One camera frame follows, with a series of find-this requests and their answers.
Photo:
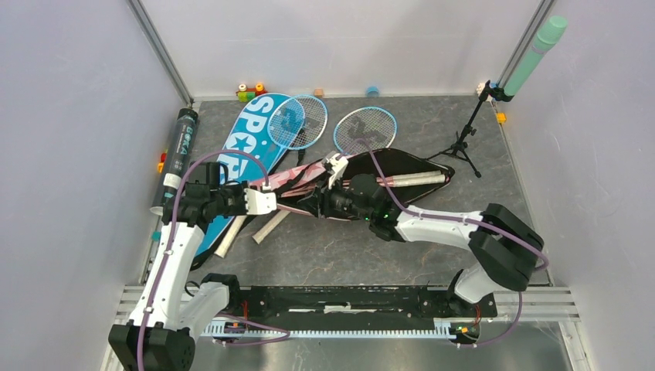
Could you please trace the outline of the pink racket cover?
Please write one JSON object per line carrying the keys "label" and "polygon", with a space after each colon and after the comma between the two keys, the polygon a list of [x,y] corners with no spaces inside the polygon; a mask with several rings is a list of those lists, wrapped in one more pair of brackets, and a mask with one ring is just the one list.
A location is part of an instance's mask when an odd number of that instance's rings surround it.
{"label": "pink racket cover", "polygon": [[[447,176],[443,184],[390,187],[398,201],[408,206],[449,185],[456,174],[455,169],[449,165],[435,163],[396,148],[375,149],[371,154],[361,153],[347,157],[348,167],[342,179],[333,188],[347,189],[354,194],[352,209],[357,213],[358,220],[371,213],[380,214],[383,209],[394,208],[393,201],[385,190],[386,185],[378,184],[378,179],[429,171],[441,171]],[[329,174],[322,162],[323,159],[317,160],[269,177],[269,185],[277,195],[279,210],[312,216],[300,210],[297,201],[305,197],[315,197],[315,189],[328,187]]]}

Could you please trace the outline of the black shuttlecock tube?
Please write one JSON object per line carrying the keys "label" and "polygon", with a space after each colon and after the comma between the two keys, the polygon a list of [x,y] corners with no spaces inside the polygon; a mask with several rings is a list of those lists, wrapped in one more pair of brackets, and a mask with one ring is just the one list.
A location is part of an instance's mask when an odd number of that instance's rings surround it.
{"label": "black shuttlecock tube", "polygon": [[182,177],[187,172],[196,131],[199,126],[199,115],[191,108],[182,108],[172,129],[165,152],[165,160],[161,166],[160,178],[150,211],[156,216],[163,214],[167,201],[175,197]]}

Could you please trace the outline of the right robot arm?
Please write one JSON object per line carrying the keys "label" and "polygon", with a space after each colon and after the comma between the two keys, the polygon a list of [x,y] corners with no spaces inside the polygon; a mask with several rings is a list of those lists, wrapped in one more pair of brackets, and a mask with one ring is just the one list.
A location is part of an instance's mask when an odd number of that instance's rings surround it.
{"label": "right robot arm", "polygon": [[455,315],[468,314],[494,291],[525,291],[532,274],[548,265],[543,239],[497,203],[468,213],[407,206],[391,187],[364,174],[348,186],[322,182],[298,204],[316,217],[364,220],[385,241],[439,243],[471,252],[475,263],[456,275],[446,294]]}

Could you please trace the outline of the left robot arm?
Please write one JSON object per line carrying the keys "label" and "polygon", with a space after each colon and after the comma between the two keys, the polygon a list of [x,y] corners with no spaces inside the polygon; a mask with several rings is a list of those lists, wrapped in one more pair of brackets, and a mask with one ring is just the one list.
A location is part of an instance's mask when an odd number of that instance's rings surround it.
{"label": "left robot arm", "polygon": [[195,253],[210,224],[219,216],[255,216],[277,207],[265,174],[260,185],[249,181],[192,182],[196,162],[182,176],[162,215],[162,246],[140,299],[126,323],[113,325],[108,342],[125,370],[188,370],[195,345],[206,326],[222,312],[241,309],[243,295],[234,274],[208,274],[186,305],[181,303]]}

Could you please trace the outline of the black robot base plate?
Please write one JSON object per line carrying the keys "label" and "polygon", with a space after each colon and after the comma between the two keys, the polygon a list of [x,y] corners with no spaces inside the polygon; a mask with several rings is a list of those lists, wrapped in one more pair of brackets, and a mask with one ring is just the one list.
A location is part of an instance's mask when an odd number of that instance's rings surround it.
{"label": "black robot base plate", "polygon": [[225,312],[289,331],[427,330],[436,319],[498,315],[492,294],[470,304],[427,285],[242,287]]}

